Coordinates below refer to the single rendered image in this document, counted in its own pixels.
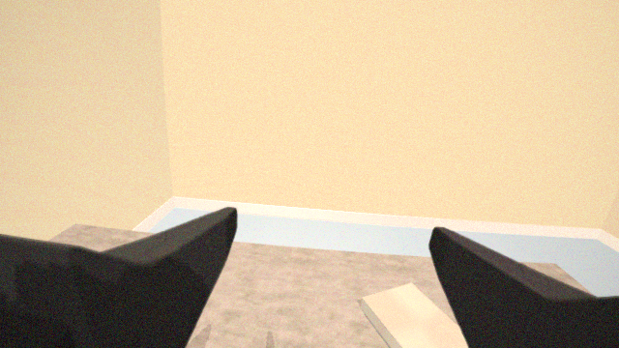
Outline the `beige flat rectangular block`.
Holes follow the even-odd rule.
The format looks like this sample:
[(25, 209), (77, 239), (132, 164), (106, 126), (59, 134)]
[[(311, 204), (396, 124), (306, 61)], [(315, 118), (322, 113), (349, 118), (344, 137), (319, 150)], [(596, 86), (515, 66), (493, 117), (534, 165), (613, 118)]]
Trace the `beige flat rectangular block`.
[(412, 283), (363, 297), (361, 308), (392, 348), (468, 348), (460, 327)]

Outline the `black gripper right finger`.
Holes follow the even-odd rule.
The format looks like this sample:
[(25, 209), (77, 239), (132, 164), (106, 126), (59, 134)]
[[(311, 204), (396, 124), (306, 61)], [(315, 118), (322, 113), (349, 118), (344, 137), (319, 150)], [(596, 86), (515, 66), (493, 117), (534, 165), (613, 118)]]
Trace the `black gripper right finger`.
[(428, 248), (468, 348), (619, 348), (619, 296), (585, 293), (447, 227)]

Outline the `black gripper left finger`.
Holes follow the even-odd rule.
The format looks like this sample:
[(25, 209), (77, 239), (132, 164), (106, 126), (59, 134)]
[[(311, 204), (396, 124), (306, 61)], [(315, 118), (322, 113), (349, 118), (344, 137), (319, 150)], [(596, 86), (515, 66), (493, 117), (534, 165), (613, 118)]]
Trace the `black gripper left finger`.
[(77, 348), (186, 348), (237, 227), (225, 207), (101, 252), (0, 234), (0, 308), (65, 322)]

